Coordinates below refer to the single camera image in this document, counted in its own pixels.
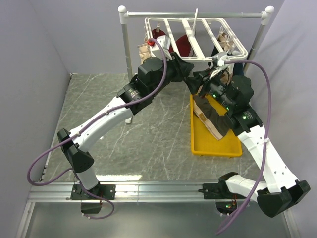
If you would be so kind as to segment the brown beige underwear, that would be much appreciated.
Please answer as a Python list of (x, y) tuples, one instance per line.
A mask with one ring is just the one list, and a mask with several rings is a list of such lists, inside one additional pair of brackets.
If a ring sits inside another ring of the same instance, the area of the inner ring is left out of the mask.
[(230, 130), (225, 116), (219, 115), (207, 98), (195, 95), (193, 96), (193, 100), (194, 114), (216, 140), (221, 140)]

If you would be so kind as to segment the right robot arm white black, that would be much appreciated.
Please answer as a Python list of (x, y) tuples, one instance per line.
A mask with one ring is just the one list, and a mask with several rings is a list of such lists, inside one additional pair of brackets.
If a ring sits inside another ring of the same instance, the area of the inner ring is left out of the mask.
[(298, 204), (310, 191), (307, 181), (299, 180), (285, 165), (270, 142), (260, 117), (249, 104), (254, 91), (251, 80), (235, 75), (221, 80), (221, 73), (209, 69), (189, 78), (196, 116), (220, 138), (231, 130), (244, 144), (258, 165), (264, 181), (254, 181), (229, 172), (217, 184), (204, 184), (205, 199), (244, 198), (255, 201), (268, 216), (275, 217)]

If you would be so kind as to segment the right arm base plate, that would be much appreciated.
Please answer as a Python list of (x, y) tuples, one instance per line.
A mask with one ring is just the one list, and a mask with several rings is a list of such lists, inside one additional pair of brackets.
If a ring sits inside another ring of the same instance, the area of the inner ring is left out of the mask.
[(202, 188), (198, 192), (203, 194), (205, 200), (208, 199), (244, 199), (245, 197), (232, 193), (228, 190), (228, 187), (224, 183), (203, 183)]

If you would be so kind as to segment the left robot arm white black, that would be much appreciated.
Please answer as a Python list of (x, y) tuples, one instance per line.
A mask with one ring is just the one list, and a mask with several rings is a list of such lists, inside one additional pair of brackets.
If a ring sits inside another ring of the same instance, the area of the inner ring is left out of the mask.
[(171, 56), (170, 60), (157, 57), (145, 59), (131, 81), (103, 109), (80, 126), (70, 131), (61, 129), (57, 133), (62, 152), (83, 186), (82, 193), (88, 199), (95, 199), (102, 194), (100, 182), (93, 170), (94, 159), (89, 153), (90, 147), (117, 124), (151, 104), (169, 83), (188, 79), (194, 65), (183, 61), (177, 53)]

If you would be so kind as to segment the white clip drying hanger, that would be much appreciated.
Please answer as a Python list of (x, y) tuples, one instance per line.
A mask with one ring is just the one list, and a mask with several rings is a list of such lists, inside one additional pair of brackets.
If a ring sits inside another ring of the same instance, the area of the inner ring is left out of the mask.
[(211, 24), (217, 22), (220, 24), (220, 30), (224, 30), (224, 32), (228, 35), (228, 41), (233, 42), (233, 46), (227, 50), (228, 59), (231, 61), (244, 60), (248, 56), (248, 51), (238, 39), (225, 18), (226, 16), (224, 15), (217, 16), (211, 13), (199, 13), (198, 10), (196, 10), (194, 13), (153, 12), (146, 14), (144, 23), (147, 38), (151, 38), (153, 36), (151, 28), (151, 23), (153, 21), (164, 24), (166, 28), (165, 32), (170, 38), (170, 44), (178, 54), (180, 54), (180, 51), (177, 47), (174, 32), (172, 31), (170, 24), (172, 22), (181, 23), (184, 28), (185, 35), (187, 36), (187, 39), (194, 52), (192, 57), (182, 57), (182, 59), (187, 62), (211, 62), (212, 57), (210, 54), (203, 53), (203, 50), (197, 41), (196, 26), (198, 23), (202, 24), (214, 46), (219, 52), (223, 52), (224, 47), (221, 46), (220, 42), (216, 38), (215, 33), (211, 29)]

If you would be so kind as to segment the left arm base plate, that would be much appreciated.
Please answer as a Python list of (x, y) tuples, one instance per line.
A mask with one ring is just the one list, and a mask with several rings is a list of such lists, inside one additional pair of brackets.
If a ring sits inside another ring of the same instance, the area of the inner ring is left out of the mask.
[[(116, 185), (114, 184), (98, 184), (96, 187), (89, 190), (95, 196), (102, 197), (108, 200), (114, 200)], [(94, 196), (86, 193), (80, 184), (74, 184), (70, 195), (71, 200), (92, 200), (96, 199)]]

